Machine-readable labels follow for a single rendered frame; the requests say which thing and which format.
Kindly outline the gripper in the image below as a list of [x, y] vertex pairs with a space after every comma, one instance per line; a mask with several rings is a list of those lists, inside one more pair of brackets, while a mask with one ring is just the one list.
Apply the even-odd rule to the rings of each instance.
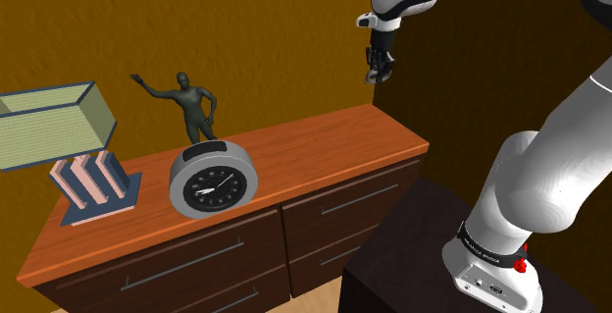
[[396, 38], [396, 30], [380, 31], [373, 29], [370, 45], [366, 48], [366, 60], [369, 70], [365, 75], [365, 83], [381, 83], [390, 77], [395, 60], [391, 49]]

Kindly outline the dark human figure statue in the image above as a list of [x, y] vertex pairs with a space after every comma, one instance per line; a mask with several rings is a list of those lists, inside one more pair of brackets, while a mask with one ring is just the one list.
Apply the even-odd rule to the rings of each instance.
[[[177, 73], [179, 89], [168, 91], [158, 91], [148, 86], [138, 74], [130, 74], [129, 77], [142, 86], [152, 97], [173, 100], [180, 106], [183, 111], [186, 133], [192, 144], [200, 142], [200, 134], [203, 134], [207, 140], [216, 139], [212, 126], [214, 124], [217, 98], [208, 89], [191, 85], [189, 77], [185, 72]], [[209, 114], [206, 114], [202, 109], [201, 103], [203, 98], [211, 102]]]

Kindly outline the dark robot stand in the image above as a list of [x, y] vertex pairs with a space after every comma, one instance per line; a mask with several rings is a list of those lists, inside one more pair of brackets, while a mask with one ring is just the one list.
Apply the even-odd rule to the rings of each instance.
[[338, 313], [500, 313], [460, 292], [442, 262], [470, 211], [417, 178], [344, 267]]

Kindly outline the wooden chest of drawers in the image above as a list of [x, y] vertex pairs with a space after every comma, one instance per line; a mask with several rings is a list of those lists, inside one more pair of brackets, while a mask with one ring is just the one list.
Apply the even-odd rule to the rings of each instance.
[[192, 220], [169, 196], [169, 150], [126, 162], [132, 210], [77, 227], [59, 200], [18, 281], [69, 313], [266, 313], [338, 278], [418, 176], [427, 142], [366, 104], [237, 134], [257, 192]]

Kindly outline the table lamp with green shade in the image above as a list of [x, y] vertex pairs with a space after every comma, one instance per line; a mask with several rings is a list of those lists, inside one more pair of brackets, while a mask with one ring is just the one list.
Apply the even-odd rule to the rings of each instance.
[[0, 93], [0, 170], [43, 163], [67, 198], [63, 226], [132, 210], [141, 174], [127, 174], [108, 146], [117, 120], [94, 81]]

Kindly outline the grey round alarm clock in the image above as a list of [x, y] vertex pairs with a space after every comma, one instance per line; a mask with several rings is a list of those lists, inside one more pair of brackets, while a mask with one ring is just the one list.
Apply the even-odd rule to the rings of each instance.
[[184, 149], [170, 169], [169, 197], [191, 219], [205, 219], [247, 204], [258, 188], [248, 153], [226, 140], [208, 140]]

